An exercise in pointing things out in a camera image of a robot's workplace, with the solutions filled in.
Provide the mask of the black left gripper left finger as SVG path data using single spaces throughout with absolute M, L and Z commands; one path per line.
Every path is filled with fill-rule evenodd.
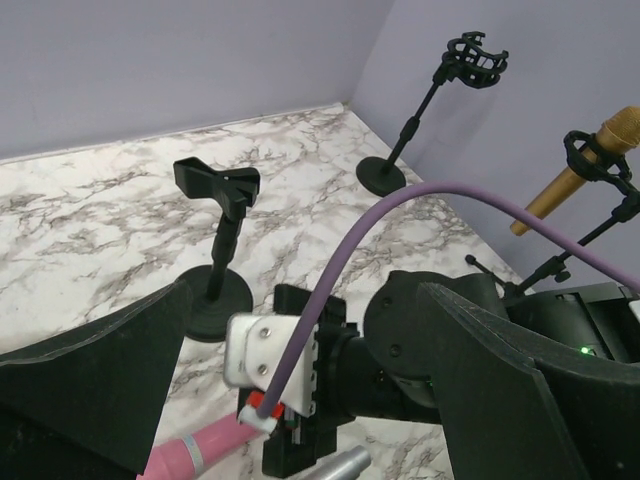
M 190 318 L 174 282 L 1 357 L 4 479 L 134 479 L 147 466 Z

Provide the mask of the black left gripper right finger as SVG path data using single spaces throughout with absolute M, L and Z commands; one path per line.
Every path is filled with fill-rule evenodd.
M 457 479 L 636 479 L 639 369 L 580 352 L 435 284 L 417 300 Z

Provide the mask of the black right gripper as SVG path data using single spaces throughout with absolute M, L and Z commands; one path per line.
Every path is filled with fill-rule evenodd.
M 238 411 L 260 403 L 310 295 L 280 284 L 272 315 L 237 316 Z M 336 451 L 337 428 L 353 417 L 331 405 L 330 363 L 357 335 L 346 302 L 330 296 L 276 407 L 277 424 L 262 448 L 264 475 L 288 478 Z

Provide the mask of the pink microphone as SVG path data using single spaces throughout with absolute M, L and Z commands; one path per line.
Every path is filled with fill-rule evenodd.
M 234 414 L 182 438 L 154 447 L 143 480 L 196 479 L 214 464 L 260 435 L 250 426 L 240 424 Z

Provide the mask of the gold microphone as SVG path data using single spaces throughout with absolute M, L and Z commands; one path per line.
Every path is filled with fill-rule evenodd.
M 573 130 L 563 139 L 567 166 L 526 207 L 544 219 L 585 183 L 604 181 L 625 190 L 632 173 L 625 155 L 639 146 L 639 107 L 627 106 L 593 134 Z

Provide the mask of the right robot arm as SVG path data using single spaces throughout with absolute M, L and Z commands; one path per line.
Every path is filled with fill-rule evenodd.
M 361 324 L 330 297 L 315 411 L 281 417 L 262 471 L 313 466 L 369 417 L 441 426 L 458 479 L 635 479 L 638 303 L 613 283 L 501 298 L 487 274 L 398 270 Z

